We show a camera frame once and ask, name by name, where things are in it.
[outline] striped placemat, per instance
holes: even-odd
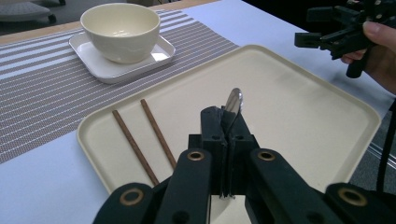
[[[237,48],[182,11],[159,11],[174,60],[135,82],[94,78],[68,45],[81,30],[0,47],[0,163],[77,129],[91,112]]]

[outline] ceramic bowl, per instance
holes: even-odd
[[[88,9],[80,22],[105,58],[116,63],[139,63],[157,43],[161,20],[148,7],[115,3]]]

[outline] tray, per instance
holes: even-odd
[[[69,45],[85,63],[90,73],[100,81],[113,84],[126,79],[138,80],[139,75],[172,61],[175,48],[161,35],[151,52],[151,56],[140,63],[121,64],[106,59],[93,46],[85,33],[73,35]]]
[[[111,111],[119,110],[160,181],[172,174],[140,105],[146,99],[177,158],[190,133],[200,133],[200,112],[225,105],[230,91],[244,94],[243,115],[261,147],[280,152],[313,188],[348,181],[372,140],[380,117],[367,104],[260,46],[236,49],[208,63],[90,114],[78,141],[111,192],[129,182],[150,185]],[[243,197],[213,196],[213,223],[248,223]]]

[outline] human hand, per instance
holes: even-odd
[[[386,90],[396,94],[396,29],[367,21],[363,32],[377,45],[369,53],[364,71]],[[353,63],[363,57],[365,50],[348,53],[341,58],[343,63]]]

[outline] chopstick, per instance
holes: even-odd
[[[158,181],[157,177],[155,176],[154,172],[151,170],[149,163],[146,161],[145,156],[143,155],[142,151],[140,151],[139,146],[137,145],[136,141],[132,137],[131,133],[129,132],[128,128],[125,125],[125,122],[122,120],[122,117],[117,110],[113,110],[114,118],[116,119],[117,123],[120,125],[122,132],[124,133],[125,137],[127,138],[129,144],[131,145],[134,153],[136,154],[137,158],[139,159],[140,163],[142,164],[143,168],[146,170],[148,177],[150,178],[152,184],[157,186],[160,182]]]
[[[149,105],[147,104],[145,99],[142,99],[140,101],[140,104],[142,104],[143,109],[146,112],[146,116],[148,117],[149,122],[151,123],[151,127],[154,130],[155,134],[157,135],[158,140],[160,141],[161,146],[163,147],[163,151],[165,152],[166,157],[168,158],[169,162],[172,165],[172,168],[175,169],[176,167],[176,161],[174,156],[172,155],[171,149],[169,148],[168,144],[165,141],[165,138],[163,137],[163,133],[160,130],[160,127],[158,126],[157,122],[155,121],[154,116],[152,115]]]

